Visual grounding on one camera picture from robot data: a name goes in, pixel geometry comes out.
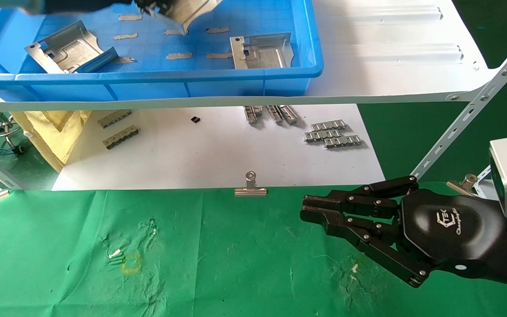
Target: yellow cloth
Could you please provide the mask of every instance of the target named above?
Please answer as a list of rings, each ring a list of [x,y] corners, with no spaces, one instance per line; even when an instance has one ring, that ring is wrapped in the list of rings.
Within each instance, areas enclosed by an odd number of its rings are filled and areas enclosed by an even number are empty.
[[[60,172],[68,161],[91,111],[28,111],[11,112],[13,119],[42,157]]]

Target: logo on robotic hand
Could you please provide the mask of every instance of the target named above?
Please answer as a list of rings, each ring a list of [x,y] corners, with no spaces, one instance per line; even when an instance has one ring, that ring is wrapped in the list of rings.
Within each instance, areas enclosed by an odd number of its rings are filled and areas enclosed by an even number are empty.
[[[461,217],[457,212],[457,209],[451,210],[453,213],[448,213],[447,210],[439,209],[437,213],[437,222],[445,228],[451,227],[451,225],[457,224],[457,235],[461,235]]]

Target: yellow marking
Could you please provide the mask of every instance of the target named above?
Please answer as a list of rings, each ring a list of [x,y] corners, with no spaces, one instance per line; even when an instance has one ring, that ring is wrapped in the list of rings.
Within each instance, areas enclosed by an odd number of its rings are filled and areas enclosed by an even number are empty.
[[[134,267],[129,267],[127,269],[126,263],[128,261],[131,261],[133,263],[135,262]],[[125,258],[125,260],[122,261],[121,272],[123,274],[126,274],[126,275],[140,272],[140,254],[139,253],[134,253],[134,254],[127,255],[126,258]]]

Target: green table cover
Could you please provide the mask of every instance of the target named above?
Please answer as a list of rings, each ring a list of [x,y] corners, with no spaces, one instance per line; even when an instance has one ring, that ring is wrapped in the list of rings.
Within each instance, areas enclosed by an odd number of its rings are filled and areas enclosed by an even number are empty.
[[[0,316],[507,316],[507,285],[435,271],[413,289],[301,221],[302,197],[330,189],[14,191],[0,201]]]

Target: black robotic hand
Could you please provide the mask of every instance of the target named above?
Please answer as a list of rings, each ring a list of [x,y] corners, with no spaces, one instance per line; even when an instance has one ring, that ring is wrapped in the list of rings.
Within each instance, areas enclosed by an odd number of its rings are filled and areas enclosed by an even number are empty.
[[[404,196],[400,205],[390,199],[398,196]],[[435,269],[507,284],[507,220],[498,201],[439,195],[408,176],[305,196],[300,218],[346,239],[416,288]]]

